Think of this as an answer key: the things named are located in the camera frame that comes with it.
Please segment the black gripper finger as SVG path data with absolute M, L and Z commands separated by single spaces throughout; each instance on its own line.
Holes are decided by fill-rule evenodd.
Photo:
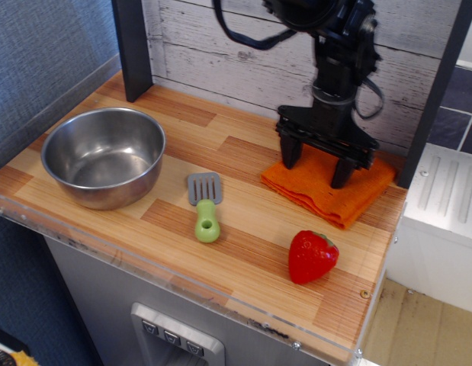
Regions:
M 339 159 L 331 181 L 334 189 L 343 188 L 355 170 L 355 161 L 352 159 Z
M 303 144 L 288 135 L 280 136 L 281 157 L 287 169 L 292 169 L 301 157 Z

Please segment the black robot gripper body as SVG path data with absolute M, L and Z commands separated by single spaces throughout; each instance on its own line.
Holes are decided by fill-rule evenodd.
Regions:
M 352 101 L 329 104 L 318 99 L 310 107 L 282 105 L 276 131 L 340 159 L 352 159 L 356 169 L 369 169 L 379 143 L 355 123 L 352 107 Z

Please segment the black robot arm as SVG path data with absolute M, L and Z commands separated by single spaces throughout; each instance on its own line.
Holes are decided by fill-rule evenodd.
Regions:
M 287 169 L 301 157 L 304 145 L 337 157 L 332 188 L 343 188 L 353 172 L 369 169 L 378 142 L 355 122 L 357 94 L 368 86 L 380 56 L 374 48 L 377 26 L 372 1 L 266 1 L 267 11 L 295 32 L 314 40 L 316 78 L 309 107 L 282 105 L 276 130 Z

